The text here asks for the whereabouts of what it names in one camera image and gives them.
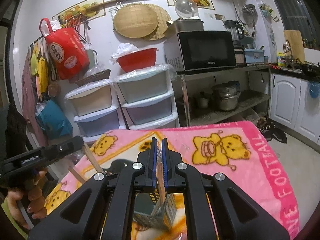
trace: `wooden chopstick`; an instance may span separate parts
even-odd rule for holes
[[[105,174],[105,172],[103,171],[103,169],[100,167],[98,161],[96,160],[96,158],[93,156],[89,146],[84,143],[82,150],[84,152],[84,154],[87,156],[88,160],[91,162],[92,166],[96,169],[97,172],[101,172],[103,174]]]

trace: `cabinet door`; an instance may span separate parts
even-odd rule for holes
[[[296,123],[301,80],[298,78],[273,74],[270,118],[294,129]]]
[[[317,143],[320,136],[320,98],[309,94],[308,81],[301,80],[301,93],[297,121],[294,130]]]

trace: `microwave door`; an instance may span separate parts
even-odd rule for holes
[[[178,35],[186,71],[236,66],[230,32],[182,32]]]

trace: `blue bag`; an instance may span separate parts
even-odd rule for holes
[[[65,135],[72,136],[73,127],[60,107],[49,100],[47,105],[38,112],[36,119],[44,130],[49,140],[57,139]]]

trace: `blue plastic box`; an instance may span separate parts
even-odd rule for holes
[[[264,50],[262,49],[244,49],[245,60],[247,64],[264,64]]]

